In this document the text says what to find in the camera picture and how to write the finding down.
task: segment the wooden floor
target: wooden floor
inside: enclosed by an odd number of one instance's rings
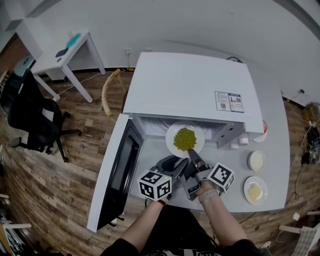
[[[95,74],[84,73],[78,74],[77,77],[82,81]],[[132,74],[130,72],[121,74],[126,87],[129,87]],[[22,136],[25,140],[27,134],[9,127],[6,115],[2,109],[0,110],[0,143],[4,146],[2,156],[5,162],[5,181],[11,201],[10,210],[17,222],[32,224],[29,232],[25,232],[30,240],[40,239],[64,255],[67,253],[73,256],[100,255],[106,247],[119,238],[144,209],[143,200],[130,197],[124,212],[125,221],[119,222],[116,228],[105,226],[97,233],[86,229],[96,180],[114,128],[114,123],[108,120],[101,106],[101,91],[107,75],[98,75],[83,83],[93,97],[93,103],[87,103],[75,88],[61,95],[61,100],[58,102],[61,110],[69,112],[72,116],[65,122],[63,128],[83,131],[81,137],[66,135],[62,140],[69,163],[62,161],[56,146],[52,150],[53,155],[9,148],[11,139]],[[61,93],[71,84],[50,84],[50,86],[57,93]],[[119,114],[123,92],[116,84],[113,84],[108,91],[111,110]],[[291,109],[288,104],[285,105],[285,109],[290,134],[291,161],[293,161],[306,130],[304,123],[297,117],[298,115],[302,118],[301,110],[294,105]],[[290,171],[287,199],[294,191],[302,154],[303,150],[300,151]],[[279,240],[287,239],[287,242],[276,242],[278,227],[293,225],[294,212],[304,216],[307,211],[318,208],[319,181],[318,165],[304,167],[296,183],[299,199],[295,200],[293,196],[285,209],[256,213],[243,222],[241,225],[248,238],[258,247],[265,241],[271,240],[273,254],[290,255],[297,243],[297,237],[289,237],[283,233]],[[194,215],[211,234],[206,215],[201,212],[194,212]],[[235,214],[235,217],[242,222],[250,215],[251,213]]]

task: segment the green peas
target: green peas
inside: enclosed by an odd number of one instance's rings
[[[187,151],[195,147],[197,138],[193,130],[182,128],[174,137],[174,143],[179,150]]]

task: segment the hand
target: hand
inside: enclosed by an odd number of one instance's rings
[[[212,190],[212,189],[215,189],[215,184],[210,181],[210,180],[204,180],[200,183],[200,189],[195,192],[195,194],[197,196],[200,196],[202,195],[204,192],[208,191],[208,190]]]

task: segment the label sticker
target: label sticker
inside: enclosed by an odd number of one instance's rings
[[[220,111],[231,111],[229,103],[229,93],[215,91],[216,109]]]
[[[230,108],[232,112],[244,113],[242,99],[239,94],[229,93]]]

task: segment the food on plate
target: food on plate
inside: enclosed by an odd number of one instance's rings
[[[261,197],[262,189],[258,184],[254,183],[249,189],[249,196],[251,200],[256,201]]]
[[[178,150],[187,151],[195,147],[197,138],[193,130],[180,129],[174,137],[174,143]]]

